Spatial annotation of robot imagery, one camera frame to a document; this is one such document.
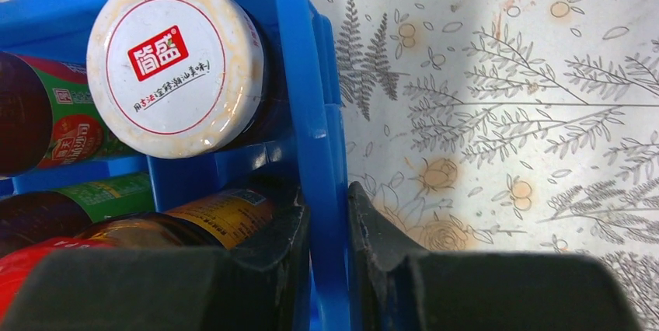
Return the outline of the white lid sauce jar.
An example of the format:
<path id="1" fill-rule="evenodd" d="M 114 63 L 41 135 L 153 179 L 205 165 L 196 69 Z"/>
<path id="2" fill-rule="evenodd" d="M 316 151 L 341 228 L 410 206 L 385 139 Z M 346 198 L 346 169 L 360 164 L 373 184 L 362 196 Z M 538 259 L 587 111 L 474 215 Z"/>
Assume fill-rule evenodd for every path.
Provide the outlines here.
<path id="1" fill-rule="evenodd" d="M 120 141 L 184 159 L 267 141 L 287 107 L 262 26 L 234 0 L 108 0 L 86 70 Z"/>

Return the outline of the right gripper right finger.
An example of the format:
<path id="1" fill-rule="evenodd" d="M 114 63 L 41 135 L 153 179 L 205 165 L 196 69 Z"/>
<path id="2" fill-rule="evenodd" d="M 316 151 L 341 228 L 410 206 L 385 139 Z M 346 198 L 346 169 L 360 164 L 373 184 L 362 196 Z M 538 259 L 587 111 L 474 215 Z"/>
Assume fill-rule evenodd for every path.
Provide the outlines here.
<path id="1" fill-rule="evenodd" d="M 442 253 L 382 216 L 360 183 L 347 191 L 354 330 L 638 330 L 613 276 L 592 258 Z"/>

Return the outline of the sauce bottle yellow cap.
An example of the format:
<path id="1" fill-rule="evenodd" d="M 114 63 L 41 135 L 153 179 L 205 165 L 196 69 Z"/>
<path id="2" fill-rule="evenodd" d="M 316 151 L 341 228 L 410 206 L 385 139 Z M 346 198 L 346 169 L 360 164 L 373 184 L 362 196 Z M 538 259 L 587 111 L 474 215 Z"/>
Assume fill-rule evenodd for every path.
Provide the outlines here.
<path id="1" fill-rule="evenodd" d="M 154 211 L 150 175 L 136 172 L 1 200 L 1 256 L 56 237 L 72 237 L 92 223 Z"/>
<path id="2" fill-rule="evenodd" d="M 81 64 L 1 53 L 1 175 L 132 155 L 99 115 Z"/>

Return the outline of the red lid chili jar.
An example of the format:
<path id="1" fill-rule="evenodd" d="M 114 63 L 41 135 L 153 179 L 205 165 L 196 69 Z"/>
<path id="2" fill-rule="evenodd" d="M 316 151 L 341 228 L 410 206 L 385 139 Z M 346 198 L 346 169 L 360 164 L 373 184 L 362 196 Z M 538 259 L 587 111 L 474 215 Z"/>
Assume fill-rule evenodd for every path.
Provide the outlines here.
<path id="1" fill-rule="evenodd" d="M 1 259 L 1 313 L 9 310 L 33 268 L 56 249 L 233 249 L 272 222 L 276 211 L 297 193 L 295 188 L 227 188 L 166 212 L 122 215 L 92 224 L 74 237 L 50 238 L 19 249 Z"/>

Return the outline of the blue divided plastic bin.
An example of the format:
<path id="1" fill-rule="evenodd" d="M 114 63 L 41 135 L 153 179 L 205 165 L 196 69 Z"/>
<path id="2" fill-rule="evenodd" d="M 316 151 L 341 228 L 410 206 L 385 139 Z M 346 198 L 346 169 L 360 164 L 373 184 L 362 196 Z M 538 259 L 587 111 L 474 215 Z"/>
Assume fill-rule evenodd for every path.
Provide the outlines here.
<path id="1" fill-rule="evenodd" d="M 1 49 L 81 64 L 106 1 L 3 2 Z M 332 24 L 309 0 L 235 1 L 264 28 L 282 58 L 292 135 L 192 159 L 146 159 L 157 206 L 165 210 L 216 191 L 261 160 L 296 161 L 311 211 L 311 329 L 349 330 L 347 159 Z"/>

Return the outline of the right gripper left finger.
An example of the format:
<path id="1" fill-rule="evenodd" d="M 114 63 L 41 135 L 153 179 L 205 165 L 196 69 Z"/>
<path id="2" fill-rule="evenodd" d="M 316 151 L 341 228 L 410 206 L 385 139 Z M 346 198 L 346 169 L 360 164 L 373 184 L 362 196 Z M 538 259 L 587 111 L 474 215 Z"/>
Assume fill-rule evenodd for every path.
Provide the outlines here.
<path id="1" fill-rule="evenodd" d="M 59 239 L 6 257 L 22 279 L 5 330 L 307 330 L 309 209 L 231 250 Z"/>

